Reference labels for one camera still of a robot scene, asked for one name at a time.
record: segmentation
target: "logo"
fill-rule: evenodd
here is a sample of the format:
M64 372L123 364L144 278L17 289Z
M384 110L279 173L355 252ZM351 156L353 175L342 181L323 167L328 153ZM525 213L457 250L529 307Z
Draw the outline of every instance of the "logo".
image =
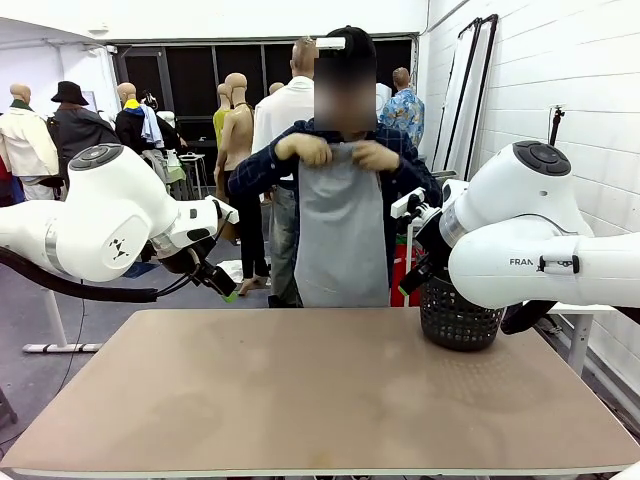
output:
M111 243L109 244L109 246L115 247L114 253L116 255L115 257L113 257L113 261L116 261L122 256L126 256L126 257L129 256L129 254L122 249L123 243L124 243L124 240L118 240L117 238L114 238L113 240L111 240Z
M533 267L535 264L528 258L512 258L509 260L509 265L515 265L516 267L530 265Z

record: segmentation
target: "plastic basket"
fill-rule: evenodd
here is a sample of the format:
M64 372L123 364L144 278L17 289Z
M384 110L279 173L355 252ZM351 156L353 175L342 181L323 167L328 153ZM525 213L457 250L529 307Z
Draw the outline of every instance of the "plastic basket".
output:
M504 309L491 310L465 300L447 279L433 277L421 287L420 320L424 335L452 350L487 348L498 333Z

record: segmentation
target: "red container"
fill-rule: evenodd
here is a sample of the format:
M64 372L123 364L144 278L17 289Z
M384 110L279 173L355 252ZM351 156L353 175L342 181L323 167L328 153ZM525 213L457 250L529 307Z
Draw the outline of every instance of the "red container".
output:
M412 249L411 268L416 266L417 249ZM404 295L398 290L400 280L404 278L407 270L407 246L405 244L396 245L396 255L393 260L393 277L391 281L391 306L404 307ZM420 289L417 289L409 296L409 306L420 306Z

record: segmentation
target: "plaid shirt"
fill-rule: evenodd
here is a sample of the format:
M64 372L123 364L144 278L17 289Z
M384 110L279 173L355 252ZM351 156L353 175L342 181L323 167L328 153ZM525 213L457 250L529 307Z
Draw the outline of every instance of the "plaid shirt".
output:
M240 163L229 179L229 192L233 195L259 195L276 185L281 177L293 174L297 185L298 160L297 156L289 160L279 160L275 147L278 142L292 133L306 133L324 138L328 143L344 141L338 132L318 132L314 129L313 119L308 122L298 121L271 144L259 152L254 153ZM378 123L375 132L369 132L367 140L375 140L389 150L400 155L400 167L395 172L380 172L380 186L384 205L384 230L387 247L387 266L389 276L396 247L396 223L391 218L391 204L403 195L422 187L427 192L427 200L431 206L442 205L442 189L437 184L424 164L418 158L418 150L405 132L389 128Z

